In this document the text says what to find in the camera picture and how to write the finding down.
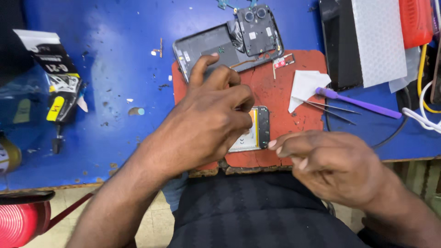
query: red repair mat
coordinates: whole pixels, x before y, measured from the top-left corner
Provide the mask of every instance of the red repair mat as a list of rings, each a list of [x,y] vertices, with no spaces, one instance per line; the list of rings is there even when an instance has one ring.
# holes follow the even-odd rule
[[[323,112],[317,108],[302,104],[293,114],[288,112],[292,82],[296,70],[320,71],[327,73],[325,56],[317,51],[286,50],[285,55],[293,53],[295,63],[276,69],[276,80],[273,76],[273,64],[266,63],[240,73],[242,84],[251,87],[256,100],[255,106],[266,106],[269,110],[270,138],[276,139],[280,135],[290,132],[300,132],[310,129],[323,129],[321,116]],[[173,90],[175,104],[187,91],[187,84],[178,70],[177,61],[172,65]],[[309,101],[325,103],[324,99],[311,97]],[[229,153],[225,156],[227,163],[233,167],[267,167],[273,165],[292,165],[289,158],[280,159],[271,150],[257,150]],[[199,170],[214,169],[217,162],[199,167]]]

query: bubble wrap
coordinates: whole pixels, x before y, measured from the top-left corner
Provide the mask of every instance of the bubble wrap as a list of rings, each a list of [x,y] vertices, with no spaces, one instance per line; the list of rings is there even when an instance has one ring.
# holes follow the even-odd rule
[[[352,0],[364,87],[407,76],[398,0]]]

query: yellow cable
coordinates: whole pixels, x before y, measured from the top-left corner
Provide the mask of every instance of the yellow cable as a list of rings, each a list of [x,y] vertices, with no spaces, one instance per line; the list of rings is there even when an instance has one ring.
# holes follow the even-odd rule
[[[421,97],[421,81],[422,81],[422,72],[424,71],[424,62],[426,61],[426,52],[427,52],[427,44],[422,45],[422,51],[421,51],[421,60],[419,61],[419,71],[418,71],[418,81],[417,81],[417,90],[418,90],[418,96]],[[441,113],[441,111],[436,111],[429,106],[427,106],[426,102],[422,101],[424,108],[431,112],[431,113]]]

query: black shirt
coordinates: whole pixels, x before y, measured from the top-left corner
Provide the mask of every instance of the black shirt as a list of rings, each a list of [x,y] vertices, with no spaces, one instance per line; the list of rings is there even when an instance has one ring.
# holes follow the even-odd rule
[[[357,236],[290,173],[189,179],[168,247],[399,247]]]

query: hand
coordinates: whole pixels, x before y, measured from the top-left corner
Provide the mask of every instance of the hand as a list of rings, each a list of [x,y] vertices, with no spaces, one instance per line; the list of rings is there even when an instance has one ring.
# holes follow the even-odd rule
[[[291,157],[292,174],[317,197],[348,207],[368,210],[383,199],[387,184],[400,184],[366,143],[348,133],[286,134],[269,148],[280,158]]]
[[[253,125],[254,97],[236,71],[221,65],[203,82],[207,67],[219,60],[213,55],[196,62],[186,96],[140,147],[168,177],[222,159]]]

